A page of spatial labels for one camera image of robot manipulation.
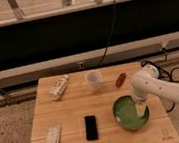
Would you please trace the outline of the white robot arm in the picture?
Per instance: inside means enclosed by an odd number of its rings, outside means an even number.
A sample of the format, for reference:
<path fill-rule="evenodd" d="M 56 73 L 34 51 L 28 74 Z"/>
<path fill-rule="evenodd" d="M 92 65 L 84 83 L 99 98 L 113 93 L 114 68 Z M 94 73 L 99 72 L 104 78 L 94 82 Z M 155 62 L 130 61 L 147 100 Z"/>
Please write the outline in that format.
<path fill-rule="evenodd" d="M 150 64 L 130 77 L 132 98 L 141 102 L 151 93 L 179 104 L 179 83 L 159 80 L 159 70 Z"/>

